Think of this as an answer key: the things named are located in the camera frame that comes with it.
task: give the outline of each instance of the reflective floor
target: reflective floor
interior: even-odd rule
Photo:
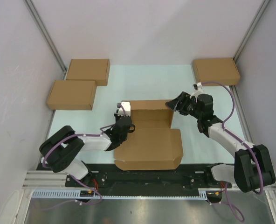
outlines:
[[[273,224],[265,195],[229,192],[230,201],[244,214],[247,224]],[[32,199],[25,224],[237,224],[227,205],[210,206],[193,200],[107,199],[98,205],[66,203],[66,199]]]

